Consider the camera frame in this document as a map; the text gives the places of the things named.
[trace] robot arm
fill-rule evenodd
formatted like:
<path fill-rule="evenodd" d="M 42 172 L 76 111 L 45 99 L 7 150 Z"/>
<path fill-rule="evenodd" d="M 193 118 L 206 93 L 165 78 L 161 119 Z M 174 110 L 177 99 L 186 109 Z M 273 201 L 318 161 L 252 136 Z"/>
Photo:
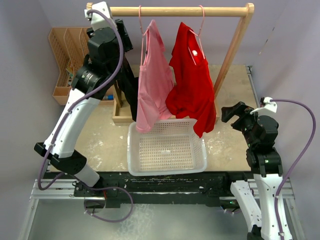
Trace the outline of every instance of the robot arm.
<path fill-rule="evenodd" d="M 109 23 L 99 14 L 90 12 L 88 14 L 88 11 L 85 10 L 92 25 L 92 28 L 87 31 L 89 54 L 85 56 L 83 66 L 75 74 L 67 104 L 54 130 L 45 142 L 37 143 L 34 150 L 43 157 L 48 155 L 47 159 L 56 169 L 76 176 L 89 187 L 99 188 L 102 187 L 99 182 L 101 183 L 103 179 L 87 164 L 86 157 L 75 150 L 75 145 L 89 116 L 116 81 L 111 76 L 115 74 L 120 59 L 122 59 L 118 39 L 121 39 L 123 43 L 123 53 L 133 47 L 123 22 L 112 20 L 110 8 L 105 2 L 94 4 L 91 7 L 93 10 L 100 11 L 109 19 Z M 118 37 L 110 27 L 118 30 Z M 127 68 L 130 68 L 128 63 L 122 65 L 117 77 L 125 78 L 126 75 L 123 72 L 126 71 L 123 69 Z M 85 98 L 89 93 L 92 93 L 90 97 Z M 76 105 L 70 111 L 70 107 L 74 104 Z"/>
<path fill-rule="evenodd" d="M 262 99 L 264 107 L 253 109 L 244 102 L 222 108 L 222 122 L 228 122 L 234 115 L 239 118 L 231 124 L 241 131 L 248 149 L 246 160 L 251 167 L 259 195 L 261 210 L 245 181 L 231 184 L 248 227 L 248 240 L 281 240 L 275 212 L 276 191 L 283 180 L 281 157 L 273 147 L 278 135 L 278 123 L 270 116 L 277 111 L 277 104 L 271 98 Z M 292 240 L 282 194 L 278 197 L 278 209 L 283 228 L 282 237 Z"/>

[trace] wooden rod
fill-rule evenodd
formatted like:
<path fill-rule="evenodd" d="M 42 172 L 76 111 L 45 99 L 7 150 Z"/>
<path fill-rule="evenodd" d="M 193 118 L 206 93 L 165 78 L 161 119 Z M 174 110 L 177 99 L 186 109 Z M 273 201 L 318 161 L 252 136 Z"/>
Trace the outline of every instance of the wooden rod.
<path fill-rule="evenodd" d="M 138 17 L 138 6 L 112 6 L 110 7 L 114 17 Z M 247 7 L 204 7 L 206 17 L 245 17 L 248 14 Z M 202 9 L 199 6 L 142 6 L 142 17 L 201 17 Z"/>
<path fill-rule="evenodd" d="M 214 95 L 217 97 L 220 88 L 222 86 L 222 83 L 224 82 L 226 75 L 228 73 L 228 70 L 235 58 L 235 55 L 239 49 L 240 43 L 242 41 L 242 38 L 244 37 L 246 30 L 248 28 L 248 25 L 250 23 L 250 20 L 254 14 L 255 6 L 253 3 L 247 3 L 246 4 L 247 14 L 244 17 L 241 17 L 239 20 L 239 23 L 235 29 L 233 38 L 231 40 L 229 49 L 225 55 L 225 58 L 223 60 L 223 64 L 221 66 L 220 72 L 218 74 L 218 77 L 216 78 L 215 84 L 214 84 Z"/>

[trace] plastic basket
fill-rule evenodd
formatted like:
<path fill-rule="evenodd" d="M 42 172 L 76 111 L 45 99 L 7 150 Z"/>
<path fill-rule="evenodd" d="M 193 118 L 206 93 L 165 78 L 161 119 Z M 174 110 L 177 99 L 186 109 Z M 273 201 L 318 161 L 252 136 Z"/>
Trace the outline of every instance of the plastic basket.
<path fill-rule="evenodd" d="M 195 119 L 158 121 L 148 133 L 129 126 L 127 162 L 133 176 L 203 172 L 207 167 L 205 141 L 194 132 Z"/>

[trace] gray wall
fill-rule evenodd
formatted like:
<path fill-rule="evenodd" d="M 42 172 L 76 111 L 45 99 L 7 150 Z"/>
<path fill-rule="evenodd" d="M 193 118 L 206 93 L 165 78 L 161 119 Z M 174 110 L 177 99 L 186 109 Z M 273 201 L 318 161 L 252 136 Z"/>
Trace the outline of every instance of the gray wall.
<path fill-rule="evenodd" d="M 257 94 L 307 104 L 320 119 L 320 2 L 290 1 L 253 65 Z M 312 121 L 302 107 L 278 104 L 277 149 L 288 170 L 309 139 Z M 309 240 L 320 239 L 319 131 L 296 166 L 291 181 L 299 216 Z"/>
<path fill-rule="evenodd" d="M 53 27 L 81 27 L 89 24 L 84 17 L 84 8 L 88 0 L 39 1 Z M 234 64 L 252 65 L 288 0 L 201 0 L 198 2 L 193 0 L 107 0 L 106 2 L 110 6 L 119 7 L 139 5 L 194 7 L 198 4 L 204 7 L 244 7 L 247 2 L 252 2 L 255 4 L 255 13 L 233 62 Z M 137 17 L 123 17 L 123 19 L 134 47 L 134 50 L 127 54 L 127 58 L 131 64 L 139 64 L 142 38 L 139 19 Z M 183 21 L 197 32 L 202 21 L 200 17 L 143 17 L 144 30 L 151 19 L 156 20 L 166 47 L 168 60 L 171 58 L 180 22 Z M 205 19 L 201 39 L 209 63 L 221 64 L 223 62 L 238 20 L 234 17 L 207 17 Z"/>
<path fill-rule="evenodd" d="M 18 238 L 41 163 L 34 144 L 59 117 L 50 29 L 37 0 L 0 1 L 0 239 Z"/>

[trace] wooden clothes rack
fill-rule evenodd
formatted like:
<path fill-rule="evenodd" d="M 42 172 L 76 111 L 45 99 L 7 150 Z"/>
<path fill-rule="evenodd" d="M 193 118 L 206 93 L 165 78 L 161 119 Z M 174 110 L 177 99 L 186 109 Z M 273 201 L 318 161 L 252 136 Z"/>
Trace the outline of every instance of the wooden clothes rack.
<path fill-rule="evenodd" d="M 114 6 L 111 7 L 114 17 L 138 17 L 139 7 L 137 6 Z M 228 70 L 238 51 L 240 43 L 246 33 L 248 25 L 254 14 L 255 6 L 247 3 L 244 7 L 204 7 L 205 17 L 238 17 L 238 25 L 233 34 L 230 46 L 223 60 L 220 72 L 214 83 L 215 97 L 217 97 L 221 86 L 226 78 Z M 201 7 L 141 7 L 142 17 L 202 17 Z M 121 92 L 115 86 L 114 109 L 112 119 L 115 123 L 131 122 L 131 116 L 118 116 L 119 108 L 122 105 Z"/>

